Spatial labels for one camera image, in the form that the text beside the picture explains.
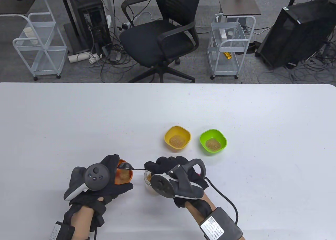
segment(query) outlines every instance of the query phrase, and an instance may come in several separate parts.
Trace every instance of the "computer tower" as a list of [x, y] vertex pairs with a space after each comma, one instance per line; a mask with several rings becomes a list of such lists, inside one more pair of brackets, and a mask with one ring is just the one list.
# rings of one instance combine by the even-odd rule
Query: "computer tower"
[[101, 47], [111, 43], [102, 0], [69, 1], [75, 17], [80, 42], [86, 44], [86, 50], [91, 50], [93, 46], [93, 53], [100, 52]]
[[257, 53], [273, 68], [296, 65], [322, 48], [335, 25], [336, 5], [328, 0], [284, 7]]

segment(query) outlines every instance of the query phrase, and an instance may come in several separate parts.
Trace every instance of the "yellow bowl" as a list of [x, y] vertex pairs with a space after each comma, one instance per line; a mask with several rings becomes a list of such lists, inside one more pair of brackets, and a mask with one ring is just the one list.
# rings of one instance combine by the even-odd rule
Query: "yellow bowl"
[[[183, 144], [183, 146], [180, 147], [180, 148], [177, 148], [177, 147], [175, 147], [175, 146], [173, 146], [173, 145], [171, 145], [171, 144], [169, 143], [169, 140], [170, 140], [173, 136], [175, 136], [175, 135], [179, 135], [179, 136], [181, 136], [181, 137], [184, 139], [184, 144]], [[181, 127], [181, 126], [173, 126], [173, 127], [171, 127], [171, 128], [167, 131], [167, 133], [166, 133], [166, 135], [165, 135], [165, 142], [166, 142], [168, 145], [170, 145], [172, 148], [177, 149], [177, 150], [181, 150], [181, 149], [183, 149], [184, 147], [186, 147], [186, 145], [189, 143], [190, 139], [191, 139], [190, 132], [188, 132], [186, 129], [184, 129], [184, 128]]]

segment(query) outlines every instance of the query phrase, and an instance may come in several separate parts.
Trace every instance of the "granular food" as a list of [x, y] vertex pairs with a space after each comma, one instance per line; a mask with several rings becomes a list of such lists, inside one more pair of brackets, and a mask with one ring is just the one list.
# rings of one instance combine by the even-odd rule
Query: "granular food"
[[117, 185], [127, 183], [130, 178], [130, 171], [126, 169], [118, 169], [117, 175], [115, 176], [114, 183]]
[[182, 148], [185, 145], [185, 139], [180, 135], [174, 135], [169, 139], [169, 144], [175, 148]]
[[205, 146], [210, 151], [216, 152], [221, 148], [221, 143], [219, 143], [215, 138], [211, 138], [206, 141]]

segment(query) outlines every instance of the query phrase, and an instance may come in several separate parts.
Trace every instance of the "black glove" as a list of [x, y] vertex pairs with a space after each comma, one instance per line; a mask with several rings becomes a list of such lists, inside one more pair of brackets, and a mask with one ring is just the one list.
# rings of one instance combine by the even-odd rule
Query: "black glove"
[[[71, 208], [64, 214], [63, 223], [70, 225], [71, 217], [74, 213], [81, 209], [82, 206], [87, 206], [94, 210], [93, 218], [91, 221], [90, 231], [93, 232], [97, 227], [101, 227], [104, 224], [102, 215], [106, 211], [105, 205], [117, 198], [118, 195], [126, 193], [133, 188], [132, 183], [126, 183], [122, 185], [115, 185], [114, 179], [116, 177], [117, 166], [119, 163], [119, 155], [106, 156], [101, 164], [107, 167], [110, 173], [110, 182], [99, 191], [88, 190], [77, 195], [69, 202]], [[81, 178], [86, 168], [76, 167], [73, 169], [69, 186], [76, 181], [77, 178]], [[103, 197], [103, 201], [98, 201], [98, 198]]]
[[[175, 157], [160, 157], [156, 160], [156, 163], [148, 161], [144, 164], [144, 167], [146, 170], [150, 171], [152, 174], [163, 174], [167, 173], [169, 170], [174, 168], [176, 165], [185, 165], [189, 161], [182, 157], [182, 156], [177, 156]], [[203, 190], [205, 190], [208, 187], [208, 184], [205, 180], [203, 180], [197, 172], [195, 172], [194, 168], [191, 168], [188, 170], [188, 179], [191, 182], [194, 182], [198, 185], [200, 185]], [[188, 199], [183, 199], [183, 198], [174, 198], [174, 202], [176, 206], [180, 207], [185, 207], [186, 201], [190, 201]]]

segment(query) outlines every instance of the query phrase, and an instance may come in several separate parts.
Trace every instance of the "metal rolling cart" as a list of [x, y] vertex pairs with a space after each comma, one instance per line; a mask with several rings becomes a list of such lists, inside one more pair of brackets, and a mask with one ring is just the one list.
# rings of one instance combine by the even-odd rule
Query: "metal rolling cart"
[[[223, 13], [216, 14], [211, 23], [211, 33], [207, 50], [211, 68], [210, 79], [213, 80], [215, 76], [223, 75], [233, 75], [234, 78], [238, 79], [252, 38], [252, 34], [246, 38], [238, 21], [240, 18], [251, 18], [253, 20], [251, 33], [253, 33], [256, 19], [253, 16], [227, 16], [227, 18], [235, 18], [236, 22], [217, 22], [217, 19], [221, 16], [223, 16]], [[225, 30], [227, 39], [222, 41], [219, 29]], [[235, 52], [243, 53], [240, 62], [238, 62]]]
[[[22, 31], [20, 36], [13, 40], [13, 46], [15, 50], [20, 55], [21, 59], [31, 72], [34, 77], [34, 81], [37, 81], [37, 75], [56, 75], [57, 78], [61, 78], [60, 73], [65, 62], [67, 50], [66, 43], [60, 33], [55, 18], [50, 10], [47, 0], [44, 0], [47, 5], [49, 12], [35, 12], [30, 13], [28, 17], [21, 14], [2, 14], [3, 16], [19, 16], [24, 18], [27, 21], [27, 24], [24, 29], [29, 28], [30, 37]], [[39, 15], [49, 15], [52, 18], [52, 21], [32, 21], [32, 16]], [[58, 32], [63, 45], [61, 46], [51, 46], [53, 38], [55, 36], [55, 31]], [[37, 54], [35, 56], [34, 62], [30, 66], [27, 60], [24, 58], [22, 52], [33, 51]]]

